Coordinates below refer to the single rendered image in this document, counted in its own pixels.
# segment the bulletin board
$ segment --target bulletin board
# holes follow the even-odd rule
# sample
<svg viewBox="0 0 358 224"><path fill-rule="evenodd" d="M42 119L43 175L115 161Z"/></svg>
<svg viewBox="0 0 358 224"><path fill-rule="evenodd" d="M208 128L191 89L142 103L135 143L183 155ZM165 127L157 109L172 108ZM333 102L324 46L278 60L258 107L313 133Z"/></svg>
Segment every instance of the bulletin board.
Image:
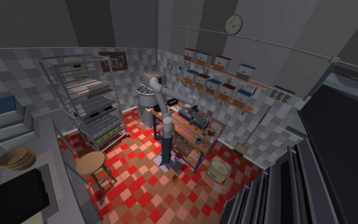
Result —
<svg viewBox="0 0 358 224"><path fill-rule="evenodd" d="M110 58L112 71L128 70L128 61L125 52L99 52L100 56ZM110 72L109 62L101 62L103 72Z"/></svg>

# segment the stool seat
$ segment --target stool seat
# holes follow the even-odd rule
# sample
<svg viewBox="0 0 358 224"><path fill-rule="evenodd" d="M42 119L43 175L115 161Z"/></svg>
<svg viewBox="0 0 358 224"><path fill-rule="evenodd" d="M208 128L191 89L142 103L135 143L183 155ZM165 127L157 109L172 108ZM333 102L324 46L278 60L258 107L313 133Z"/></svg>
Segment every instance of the stool seat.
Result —
<svg viewBox="0 0 358 224"><path fill-rule="evenodd" d="M76 170L81 175L91 175L102 168L106 157L103 152L90 152L77 163Z"/></svg>

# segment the broom handle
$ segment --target broom handle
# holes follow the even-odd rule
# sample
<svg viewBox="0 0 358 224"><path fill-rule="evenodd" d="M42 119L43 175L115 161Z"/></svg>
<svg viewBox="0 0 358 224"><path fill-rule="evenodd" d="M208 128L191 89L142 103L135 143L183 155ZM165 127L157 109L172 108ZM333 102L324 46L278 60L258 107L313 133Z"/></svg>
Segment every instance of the broom handle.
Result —
<svg viewBox="0 0 358 224"><path fill-rule="evenodd" d="M265 115L270 111L270 109L272 109L272 106L270 106L268 108L268 110L266 111ZM249 137L247 138L247 140L243 143L243 146L246 145L247 141L251 138L252 134L256 131L256 129L258 128L258 126L261 124L261 122L259 121L258 125L255 127L255 129L251 132L251 134L249 135Z"/></svg>

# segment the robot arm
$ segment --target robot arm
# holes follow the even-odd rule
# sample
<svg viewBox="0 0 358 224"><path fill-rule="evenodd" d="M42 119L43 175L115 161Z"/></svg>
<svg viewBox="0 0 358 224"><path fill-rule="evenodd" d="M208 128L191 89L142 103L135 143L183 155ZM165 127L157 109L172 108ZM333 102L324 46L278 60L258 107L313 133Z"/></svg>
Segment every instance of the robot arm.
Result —
<svg viewBox="0 0 358 224"><path fill-rule="evenodd" d="M159 84L157 78L152 78L150 80L150 87L154 91L155 97L157 98L158 105L160 106L160 109L161 109L162 118L164 118L166 116L170 116L170 113L167 110L167 104L165 103L165 100L164 100L162 94L165 94L172 98L183 101L195 109L197 108L198 102L200 100L200 96L190 95L189 97L185 97L179 93L175 93L174 91L171 91L167 88L162 87L162 85Z"/></svg>

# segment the red lid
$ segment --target red lid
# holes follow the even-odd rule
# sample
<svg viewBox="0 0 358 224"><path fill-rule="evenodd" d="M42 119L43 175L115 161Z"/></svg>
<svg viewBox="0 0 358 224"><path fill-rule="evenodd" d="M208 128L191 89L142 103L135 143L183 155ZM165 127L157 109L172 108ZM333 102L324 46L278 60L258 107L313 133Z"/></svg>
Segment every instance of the red lid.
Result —
<svg viewBox="0 0 358 224"><path fill-rule="evenodd" d="M226 60L231 60L231 58L227 58L227 57L223 57L223 56L217 56L217 57L220 57L220 58L223 58L223 59L226 59Z"/></svg>
<svg viewBox="0 0 358 224"><path fill-rule="evenodd" d="M190 50L190 51L198 52L198 50L193 50L193 49L185 49L185 50Z"/></svg>
<svg viewBox="0 0 358 224"><path fill-rule="evenodd" d="M235 89L236 89L235 86L232 86L232 85L230 85L230 84L228 84L228 83L225 83L225 84L223 84L222 86L224 86L224 87L226 87L226 88L228 88L228 89L230 89L230 90L235 90Z"/></svg>
<svg viewBox="0 0 358 224"><path fill-rule="evenodd" d="M207 76L207 75L205 75L205 74L202 74L202 73L197 74L197 76L199 76L199 77L201 77L201 78L211 78L211 77L209 77L209 76Z"/></svg>

